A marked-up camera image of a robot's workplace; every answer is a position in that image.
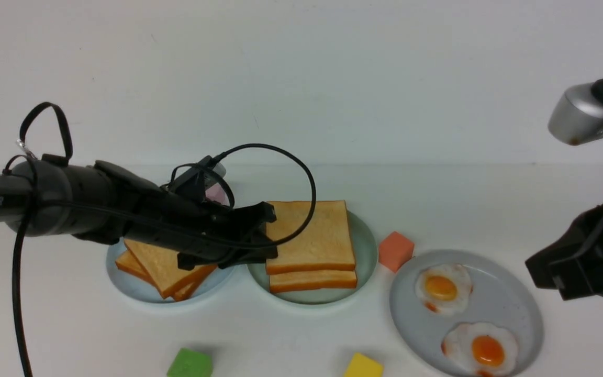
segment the white table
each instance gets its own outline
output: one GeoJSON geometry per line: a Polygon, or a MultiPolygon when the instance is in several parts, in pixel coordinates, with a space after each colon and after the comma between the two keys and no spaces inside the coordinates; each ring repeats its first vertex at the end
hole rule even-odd
{"type": "MultiPolygon", "coordinates": [[[[309,198],[298,167],[227,169],[237,205],[309,198]]],[[[132,170],[160,183],[170,167],[132,170]]],[[[576,215],[603,202],[603,167],[312,170],[318,198],[346,199],[377,239],[397,230],[416,241],[416,253],[475,251],[521,279],[539,304],[546,333],[541,355],[523,376],[603,375],[603,298],[564,303],[556,291],[535,289],[524,266],[576,215]]],[[[10,310],[14,236],[0,224],[0,375],[21,375],[10,310]]],[[[359,294],[333,308],[280,303],[240,267],[215,296],[168,311],[138,305],[116,291],[105,272],[105,250],[70,236],[26,239],[22,304],[36,377],[162,376],[181,347],[211,353],[216,377],[341,376],[355,351],[383,363],[385,377],[440,375],[395,332],[388,314],[393,275],[380,265],[359,294]]]]}

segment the pink object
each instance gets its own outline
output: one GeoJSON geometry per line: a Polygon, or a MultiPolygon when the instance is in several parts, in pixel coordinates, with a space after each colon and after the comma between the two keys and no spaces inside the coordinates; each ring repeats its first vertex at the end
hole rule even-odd
{"type": "Polygon", "coordinates": [[[413,241],[393,231],[378,245],[378,261],[390,271],[397,272],[414,256],[415,247],[413,241]]]}
{"type": "Polygon", "coordinates": [[[219,184],[214,184],[208,190],[206,190],[206,198],[227,205],[227,198],[225,198],[225,192],[222,190],[219,184]]]}

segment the orange cube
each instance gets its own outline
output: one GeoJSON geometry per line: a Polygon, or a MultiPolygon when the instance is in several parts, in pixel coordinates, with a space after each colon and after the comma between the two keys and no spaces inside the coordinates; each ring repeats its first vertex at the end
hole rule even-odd
{"type": "Polygon", "coordinates": [[[390,271],[397,272],[414,256],[415,246],[413,241],[393,231],[378,245],[378,261],[390,271]]]}

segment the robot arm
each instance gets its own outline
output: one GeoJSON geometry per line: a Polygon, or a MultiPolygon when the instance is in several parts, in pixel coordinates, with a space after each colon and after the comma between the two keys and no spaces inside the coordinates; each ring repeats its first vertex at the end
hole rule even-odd
{"type": "Polygon", "coordinates": [[[0,175],[0,222],[7,222],[15,231],[24,229],[26,236],[72,234],[103,244],[115,244],[125,237],[179,251],[179,268],[191,270],[208,263],[226,268],[276,258],[276,246],[301,233],[314,212],[316,189],[311,172],[299,159],[274,146],[245,144],[197,164],[181,165],[191,169],[177,178],[174,170],[169,184],[157,186],[105,161],[96,161],[91,167],[69,165],[69,127],[62,110],[52,103],[41,103],[27,116],[19,144],[26,150],[26,162],[10,169],[13,158],[0,175]],[[58,116],[65,157],[43,155],[38,160],[24,148],[24,134],[48,107],[58,116]],[[225,170],[220,160],[245,148],[282,153],[308,175],[308,217],[297,231],[283,239],[272,241],[262,232],[266,222],[276,220],[270,204],[233,208],[234,195],[222,179],[225,170]],[[225,190],[229,206],[206,198],[206,188],[216,182],[225,190]]]}
{"type": "MultiPolygon", "coordinates": [[[[565,91],[548,124],[560,141],[579,145],[603,138],[603,79],[565,91]]],[[[526,261],[534,284],[564,300],[603,297],[603,205],[577,217],[558,241],[526,261]]]]}

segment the plate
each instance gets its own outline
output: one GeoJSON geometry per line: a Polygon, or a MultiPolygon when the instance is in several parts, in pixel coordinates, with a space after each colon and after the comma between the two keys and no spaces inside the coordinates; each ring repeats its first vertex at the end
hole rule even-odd
{"type": "Polygon", "coordinates": [[[110,277],[110,281],[113,283],[113,285],[115,285],[115,288],[117,288],[118,291],[122,292],[122,294],[125,296],[136,301],[154,305],[164,305],[170,307],[196,303],[199,301],[199,299],[207,298],[217,291],[218,287],[222,286],[234,271],[234,267],[225,268],[224,270],[216,268],[211,275],[208,275],[199,288],[194,291],[191,298],[184,301],[175,302],[174,299],[170,297],[166,299],[161,298],[158,290],[150,284],[135,276],[127,274],[127,272],[118,270],[118,268],[115,266],[115,260],[126,250],[127,248],[125,248],[125,244],[122,242],[122,239],[119,243],[116,243],[108,248],[106,253],[106,270],[108,272],[108,277],[110,277]]]}
{"type": "Polygon", "coordinates": [[[271,296],[289,303],[300,305],[326,305],[343,300],[359,291],[373,275],[378,264],[378,245],[366,224],[352,212],[348,212],[348,225],[352,250],[355,253],[355,273],[357,287],[354,289],[315,289],[313,291],[297,291],[271,294],[269,292],[269,275],[264,263],[249,264],[248,270],[256,283],[271,296]]]}
{"type": "Polygon", "coordinates": [[[414,353],[432,367],[457,377],[476,376],[456,367],[441,351],[445,335],[461,322],[491,322],[515,335],[519,353],[512,375],[529,367],[543,344],[543,319],[527,288],[500,265],[465,251],[428,251],[406,262],[390,289],[390,314],[414,353]],[[441,263],[464,265],[474,284],[467,310],[453,317],[428,310],[414,289],[423,270],[441,263]]]}

